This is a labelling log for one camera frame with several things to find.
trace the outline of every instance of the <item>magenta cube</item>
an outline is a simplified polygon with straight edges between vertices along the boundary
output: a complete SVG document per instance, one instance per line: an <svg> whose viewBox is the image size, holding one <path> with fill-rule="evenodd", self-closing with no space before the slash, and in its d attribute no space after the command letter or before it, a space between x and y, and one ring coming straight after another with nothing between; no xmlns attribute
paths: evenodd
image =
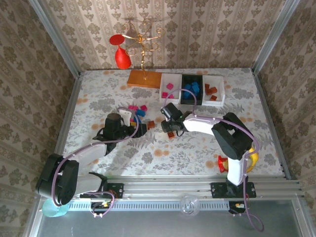
<svg viewBox="0 0 316 237"><path fill-rule="evenodd" d="M172 83L169 83L169 84L167 85L167 88L168 88L169 90L171 90L171 89L173 88L173 84L172 84Z"/></svg>
<svg viewBox="0 0 316 237"><path fill-rule="evenodd" d="M168 92L163 92L161 96L162 96L162 98L167 98Z"/></svg>
<svg viewBox="0 0 316 237"><path fill-rule="evenodd" d="M136 105L129 105L128 109L136 111L136 110L138 110L138 106L136 106Z"/></svg>
<svg viewBox="0 0 316 237"><path fill-rule="evenodd" d="M146 112L146 111L147 111L147 106L146 106L146 105L142 105L142 106L140 107L140 109Z"/></svg>

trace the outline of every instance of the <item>patterned wall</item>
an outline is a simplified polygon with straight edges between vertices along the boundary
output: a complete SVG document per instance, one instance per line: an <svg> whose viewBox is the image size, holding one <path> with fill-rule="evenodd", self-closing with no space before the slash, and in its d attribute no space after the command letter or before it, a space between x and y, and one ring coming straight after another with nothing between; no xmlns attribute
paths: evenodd
<svg viewBox="0 0 316 237"><path fill-rule="evenodd" d="M252 67L284 0L41 0L81 70L116 68L114 34L138 32L144 18L164 28L146 56L155 68ZM133 66L140 66L140 55Z"/></svg>
<svg viewBox="0 0 316 237"><path fill-rule="evenodd" d="M285 158L316 224L316 1L301 0L267 62L262 84Z"/></svg>
<svg viewBox="0 0 316 237"><path fill-rule="evenodd" d="M21 236L74 78L27 0L0 1L0 236Z"/></svg>

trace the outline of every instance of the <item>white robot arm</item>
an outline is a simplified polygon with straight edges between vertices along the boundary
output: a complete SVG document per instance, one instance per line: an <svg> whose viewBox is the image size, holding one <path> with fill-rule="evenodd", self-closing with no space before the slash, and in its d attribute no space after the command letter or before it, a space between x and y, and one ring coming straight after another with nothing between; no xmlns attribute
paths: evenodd
<svg viewBox="0 0 316 237"><path fill-rule="evenodd" d="M252 140L245 133L208 117L194 116L190 112L182 114L172 103L161 109L166 120L161 122L164 132L184 131L202 132L215 136L222 151L228 157L229 172L227 179L235 186L243 182L244 156L251 148ZM233 122L249 131L233 113L223 116L224 120Z"/></svg>

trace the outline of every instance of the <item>table surface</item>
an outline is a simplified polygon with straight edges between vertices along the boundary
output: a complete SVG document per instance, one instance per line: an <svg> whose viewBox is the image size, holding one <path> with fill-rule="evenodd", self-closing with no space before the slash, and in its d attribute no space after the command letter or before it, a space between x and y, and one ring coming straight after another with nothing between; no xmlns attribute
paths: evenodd
<svg viewBox="0 0 316 237"><path fill-rule="evenodd" d="M259 161L249 175L282 175L276 149L262 108L251 70L245 69L170 69L163 73L204 74L223 76L225 104L223 107L198 106L196 113L222 117L235 113L258 139ZM160 122L159 89L129 87L130 70L88 71L83 73L82 85L72 118L64 152L69 153L88 144L104 126L109 113L117 107L146 105L148 111L142 122L155 121L156 127L141 138L118 143L106 157L89 164L89 171L105 175L219 175L218 156L225 157L216 139L208 134L187 132L169 140ZM178 105L181 111L192 106Z"/></svg>

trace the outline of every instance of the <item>metal bracket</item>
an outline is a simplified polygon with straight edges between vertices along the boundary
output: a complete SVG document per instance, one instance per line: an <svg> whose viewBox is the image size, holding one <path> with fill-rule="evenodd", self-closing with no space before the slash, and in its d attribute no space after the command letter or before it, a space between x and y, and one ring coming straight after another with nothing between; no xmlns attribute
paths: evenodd
<svg viewBox="0 0 316 237"><path fill-rule="evenodd" d="M226 182L211 183L210 185L213 198L243 198L242 189L235 189L234 192L232 192ZM246 183L246 193L249 198L257 197L255 185L252 182Z"/></svg>

